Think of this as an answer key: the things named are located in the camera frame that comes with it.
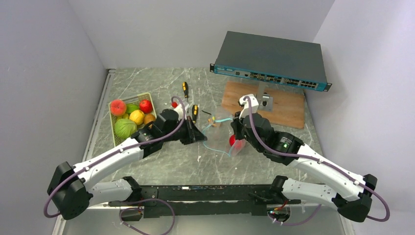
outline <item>basket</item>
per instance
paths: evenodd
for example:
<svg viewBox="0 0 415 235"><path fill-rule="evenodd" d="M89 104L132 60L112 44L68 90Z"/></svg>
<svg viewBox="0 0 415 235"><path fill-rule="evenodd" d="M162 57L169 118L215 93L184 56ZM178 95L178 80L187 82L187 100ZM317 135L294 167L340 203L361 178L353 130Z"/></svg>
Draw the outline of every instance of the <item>basket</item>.
<svg viewBox="0 0 415 235"><path fill-rule="evenodd" d="M153 104L153 100L151 99L151 95L148 92L145 93L141 93L138 94L137 96L133 96L127 99L123 99L122 101L125 102L125 104L135 104L137 106L139 106L140 102L144 99L148 99L151 102L151 105L153 106L153 111L151 111L150 113L152 115L154 115L154 117L157 117L156 115L156 111L154 108L154 104ZM108 109L111 110L111 102L108 104ZM111 132L113 133L113 140L114 140L114 147L121 144L122 142L124 142L124 139L121 139L120 137L116 136L115 131L114 131L114 126L115 126L115 122L116 122L116 116L114 116L113 114L111 114L110 112L110 118L111 118ZM144 127L144 124L141 124L139 126L137 126L137 129L141 129Z"/></svg>

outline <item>yellow and black screwdriver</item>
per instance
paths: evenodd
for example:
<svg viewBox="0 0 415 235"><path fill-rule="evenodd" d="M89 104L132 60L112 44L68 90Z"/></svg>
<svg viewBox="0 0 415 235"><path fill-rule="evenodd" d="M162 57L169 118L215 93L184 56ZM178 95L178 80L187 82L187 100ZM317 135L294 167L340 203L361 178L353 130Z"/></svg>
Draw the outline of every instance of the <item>yellow and black screwdriver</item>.
<svg viewBox="0 0 415 235"><path fill-rule="evenodd" d="M187 82L183 82L183 92L186 101L189 102L189 86L187 86Z"/></svg>
<svg viewBox="0 0 415 235"><path fill-rule="evenodd" d="M196 119L197 119L197 114L199 113L199 109L198 109L198 107L197 107L197 105L193 105L193 107L192 107L192 120L193 120L193 123L195 123L196 124Z"/></svg>

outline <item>wooden board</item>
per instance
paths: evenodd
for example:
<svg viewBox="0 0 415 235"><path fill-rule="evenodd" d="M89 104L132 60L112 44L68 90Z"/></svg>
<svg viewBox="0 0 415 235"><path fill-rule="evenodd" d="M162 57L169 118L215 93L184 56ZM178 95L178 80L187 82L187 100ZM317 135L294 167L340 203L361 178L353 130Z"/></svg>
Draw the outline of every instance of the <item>wooden board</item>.
<svg viewBox="0 0 415 235"><path fill-rule="evenodd" d="M258 86L228 81L222 98L222 107L234 114L241 111L238 100L246 94L254 94ZM274 98L272 112L258 110L270 123L304 128L304 95L265 88L265 92Z"/></svg>

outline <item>gray wall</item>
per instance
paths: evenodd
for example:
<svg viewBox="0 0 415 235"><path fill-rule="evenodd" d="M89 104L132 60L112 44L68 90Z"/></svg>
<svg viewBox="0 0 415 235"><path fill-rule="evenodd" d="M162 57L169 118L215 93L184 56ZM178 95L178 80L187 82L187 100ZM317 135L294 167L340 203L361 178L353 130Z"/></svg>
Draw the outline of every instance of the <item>gray wall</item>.
<svg viewBox="0 0 415 235"><path fill-rule="evenodd" d="M66 0L1 1L0 45L1 234L50 234L47 186L82 160L106 71Z"/></svg>
<svg viewBox="0 0 415 235"><path fill-rule="evenodd" d="M226 31L311 42L334 0L69 0L107 68L208 67Z"/></svg>
<svg viewBox="0 0 415 235"><path fill-rule="evenodd" d="M393 210L393 222L356 224L361 234L413 232L414 22L412 0L338 0L314 40L333 83L327 93L307 92L323 153L356 173L377 176L377 191ZM383 217L374 201L379 210L373 214Z"/></svg>

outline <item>marble table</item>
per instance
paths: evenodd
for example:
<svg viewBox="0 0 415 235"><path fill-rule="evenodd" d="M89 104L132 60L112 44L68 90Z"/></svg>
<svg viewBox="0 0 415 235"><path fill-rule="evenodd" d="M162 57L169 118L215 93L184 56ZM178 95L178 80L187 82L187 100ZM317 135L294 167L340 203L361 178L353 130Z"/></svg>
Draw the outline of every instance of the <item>marble table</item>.
<svg viewBox="0 0 415 235"><path fill-rule="evenodd" d="M227 81L257 84L257 81L211 73L208 68L130 68L117 69L107 102L149 92L156 112L170 108L173 95L183 97L182 82L189 85L189 103L200 109L214 111L221 106ZM270 84L270 87L303 94L303 90ZM276 130L294 134L321 154L310 111L305 102L304 129L273 125ZM199 115L196 126L206 126L206 116ZM108 106L101 122L93 149L93 157L113 148ZM202 143L182 145L179 141L165 143L157 153L127 165L103 181L133 176L141 185L206 185L206 184L270 184L275 176L285 175L309 183L319 181L297 169L271 162L249 144L234 157L209 150Z"/></svg>

